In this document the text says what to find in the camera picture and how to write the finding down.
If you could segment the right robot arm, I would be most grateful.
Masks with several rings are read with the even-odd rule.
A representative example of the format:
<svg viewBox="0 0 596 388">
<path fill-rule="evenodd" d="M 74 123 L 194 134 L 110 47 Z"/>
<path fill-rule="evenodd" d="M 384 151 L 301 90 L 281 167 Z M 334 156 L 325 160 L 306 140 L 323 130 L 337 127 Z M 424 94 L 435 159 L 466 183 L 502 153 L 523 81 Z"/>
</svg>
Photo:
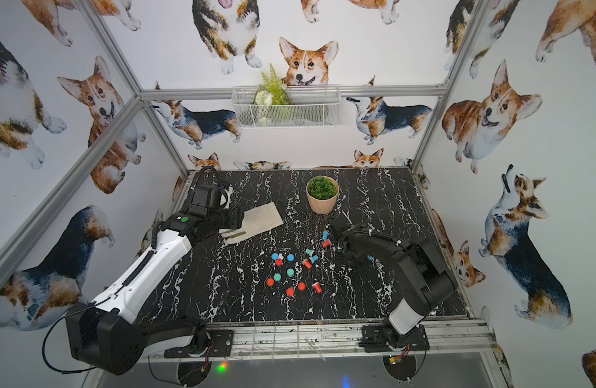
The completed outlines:
<svg viewBox="0 0 596 388">
<path fill-rule="evenodd" d="M 397 239 L 368 226 L 335 218 L 329 226 L 330 241 L 346 264 L 369 256 L 393 270 L 401 301 L 386 319 L 387 328 L 404 337 L 446 301 L 457 289 L 440 248 L 428 239 Z"/>
</svg>

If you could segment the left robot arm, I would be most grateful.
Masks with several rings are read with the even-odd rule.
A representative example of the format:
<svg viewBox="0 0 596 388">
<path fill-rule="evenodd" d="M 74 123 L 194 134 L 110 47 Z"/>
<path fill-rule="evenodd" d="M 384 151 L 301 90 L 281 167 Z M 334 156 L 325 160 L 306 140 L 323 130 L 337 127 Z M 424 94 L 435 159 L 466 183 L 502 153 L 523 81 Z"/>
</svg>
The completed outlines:
<svg viewBox="0 0 596 388">
<path fill-rule="evenodd" d="M 157 352 L 207 352 L 212 341 L 200 318 L 180 316 L 160 323 L 139 323 L 137 317 L 178 260 L 219 231 L 241 228 L 243 218 L 243 210 L 236 207 L 203 217 L 175 213 L 157 224 L 149 248 L 112 286 L 92 302 L 78 302 L 68 312 L 65 322 L 72 357 L 121 375 L 142 357 Z"/>
</svg>

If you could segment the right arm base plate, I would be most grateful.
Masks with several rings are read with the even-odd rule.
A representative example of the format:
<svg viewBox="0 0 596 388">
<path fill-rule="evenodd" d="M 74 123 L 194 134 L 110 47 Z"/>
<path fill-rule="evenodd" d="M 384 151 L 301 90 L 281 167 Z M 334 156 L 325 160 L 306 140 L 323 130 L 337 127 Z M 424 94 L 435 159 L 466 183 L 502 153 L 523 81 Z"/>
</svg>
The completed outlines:
<svg viewBox="0 0 596 388">
<path fill-rule="evenodd" d="M 390 325 L 362 326 L 358 346 L 365 352 L 427 351 L 430 344 L 424 326 L 412 328 L 406 334 L 399 334 Z"/>
</svg>

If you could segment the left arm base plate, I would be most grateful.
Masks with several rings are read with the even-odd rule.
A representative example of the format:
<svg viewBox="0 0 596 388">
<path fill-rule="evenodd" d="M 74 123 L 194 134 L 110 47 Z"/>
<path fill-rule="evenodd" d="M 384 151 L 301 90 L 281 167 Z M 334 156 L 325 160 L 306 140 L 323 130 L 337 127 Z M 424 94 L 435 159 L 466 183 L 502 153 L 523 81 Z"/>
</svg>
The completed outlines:
<svg viewBox="0 0 596 388">
<path fill-rule="evenodd" d="M 168 349 L 164 358 L 228 357 L 233 347 L 234 331 L 202 330 L 190 342 L 178 348 Z"/>
</svg>

